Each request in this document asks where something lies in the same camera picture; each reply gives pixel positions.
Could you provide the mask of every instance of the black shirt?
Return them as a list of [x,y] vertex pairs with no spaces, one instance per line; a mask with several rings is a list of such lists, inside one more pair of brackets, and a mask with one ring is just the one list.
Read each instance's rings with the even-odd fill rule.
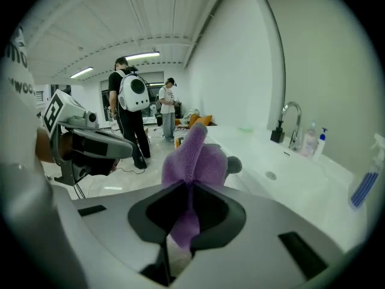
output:
[[[122,71],[126,75],[130,74],[129,70]],[[110,76],[108,77],[108,91],[116,91],[116,93],[119,94],[120,83],[122,82],[122,79],[122,76],[120,76],[117,72],[113,72],[112,74],[110,74]]]

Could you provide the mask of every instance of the soap bottle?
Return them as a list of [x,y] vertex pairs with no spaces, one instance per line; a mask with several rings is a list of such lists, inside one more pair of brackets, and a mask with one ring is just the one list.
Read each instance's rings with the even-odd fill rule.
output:
[[315,134],[315,123],[312,122],[310,128],[306,131],[303,137],[300,154],[311,158],[317,148],[317,136]]
[[376,143],[372,149],[379,147],[380,151],[378,155],[373,158],[372,164],[370,165],[368,171],[365,173],[355,192],[350,197],[350,202],[354,208],[359,208],[362,205],[373,185],[378,181],[378,176],[384,169],[385,138],[375,134],[374,139],[376,140]]
[[317,150],[314,152],[314,156],[313,156],[314,161],[319,160],[319,156],[322,154],[324,150],[325,139],[326,139],[325,133],[327,132],[327,128],[322,128],[322,129],[324,130],[324,132],[321,134],[321,136],[319,136]]

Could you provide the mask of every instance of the fluorescent light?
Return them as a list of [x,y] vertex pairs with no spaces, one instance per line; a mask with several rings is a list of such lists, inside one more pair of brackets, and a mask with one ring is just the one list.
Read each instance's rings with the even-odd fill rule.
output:
[[135,54],[135,55],[128,55],[126,60],[133,60],[133,59],[139,59],[139,58],[147,58],[147,57],[157,57],[159,56],[159,51],[151,51],[151,52],[143,52],[142,54]]
[[89,72],[89,71],[91,71],[91,70],[93,70],[93,68],[92,68],[92,67],[89,67],[89,68],[87,68],[87,69],[85,69],[85,70],[82,70],[82,71],[79,72],[79,73],[76,73],[76,74],[72,75],[70,78],[76,78],[76,77],[78,77],[78,76],[80,76],[80,75],[83,75],[84,73],[87,73],[87,72]]

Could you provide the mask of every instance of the white backpack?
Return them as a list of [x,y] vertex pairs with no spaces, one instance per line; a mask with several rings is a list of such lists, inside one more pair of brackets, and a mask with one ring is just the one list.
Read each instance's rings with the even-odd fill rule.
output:
[[135,112],[150,106],[149,93],[143,80],[135,74],[125,74],[122,70],[116,70],[122,81],[118,93],[118,101],[123,109]]

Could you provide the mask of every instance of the orange cushion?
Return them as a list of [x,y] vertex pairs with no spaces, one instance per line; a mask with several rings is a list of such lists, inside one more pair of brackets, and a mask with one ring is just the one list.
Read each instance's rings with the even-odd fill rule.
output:
[[212,116],[200,117],[200,118],[198,118],[198,119],[194,122],[194,124],[197,123],[197,122],[201,122],[201,123],[203,123],[204,125],[208,126],[208,125],[210,124],[210,122],[211,122],[211,119],[212,119]]
[[192,127],[198,118],[199,116],[197,114],[192,114],[190,117],[190,121],[188,122],[188,126]]

